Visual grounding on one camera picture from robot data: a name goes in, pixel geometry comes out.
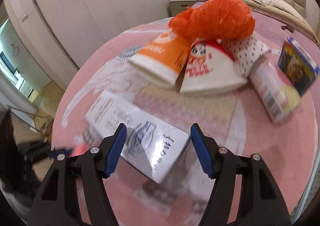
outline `floor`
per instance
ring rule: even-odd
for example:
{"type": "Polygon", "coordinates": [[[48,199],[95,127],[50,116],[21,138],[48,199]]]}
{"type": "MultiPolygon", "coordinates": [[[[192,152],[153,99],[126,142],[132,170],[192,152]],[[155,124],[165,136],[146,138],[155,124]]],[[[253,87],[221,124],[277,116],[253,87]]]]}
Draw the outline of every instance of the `floor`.
{"type": "MultiPolygon", "coordinates": [[[[36,115],[54,119],[63,94],[64,91],[55,82],[51,81],[40,92],[32,92],[29,100],[38,107],[36,115]]],[[[33,121],[36,129],[40,130],[47,118],[35,117],[33,121]]],[[[51,139],[52,130],[48,136],[48,141],[51,141],[51,139]]]]}

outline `white wall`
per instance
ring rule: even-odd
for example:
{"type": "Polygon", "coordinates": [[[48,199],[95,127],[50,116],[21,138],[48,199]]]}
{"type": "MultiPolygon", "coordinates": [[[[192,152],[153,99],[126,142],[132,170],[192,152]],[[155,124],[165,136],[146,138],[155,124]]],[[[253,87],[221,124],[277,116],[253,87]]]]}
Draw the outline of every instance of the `white wall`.
{"type": "Polygon", "coordinates": [[[2,32],[0,33],[0,48],[12,66],[18,69],[20,75],[33,87],[34,90],[40,92],[48,83],[51,82],[51,79],[39,67],[21,40],[18,38],[10,20],[6,22],[2,32]],[[14,45],[14,47],[19,49],[16,56],[13,56],[12,54],[11,45],[14,45]]]}
{"type": "Polygon", "coordinates": [[[66,90],[78,72],[57,43],[39,14],[33,0],[4,0],[5,8],[21,41],[35,61],[55,83],[66,90]],[[28,18],[20,16],[27,12],[28,18]]]}

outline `plastic bag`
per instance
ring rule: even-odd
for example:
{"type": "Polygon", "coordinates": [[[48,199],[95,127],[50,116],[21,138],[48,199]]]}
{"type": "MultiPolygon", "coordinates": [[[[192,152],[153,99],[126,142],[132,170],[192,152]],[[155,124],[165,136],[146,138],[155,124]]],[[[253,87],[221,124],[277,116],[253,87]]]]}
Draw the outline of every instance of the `plastic bag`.
{"type": "Polygon", "coordinates": [[[251,14],[241,0],[209,0],[199,8],[179,13],[168,26],[191,39],[243,39],[254,30],[251,14]]]}

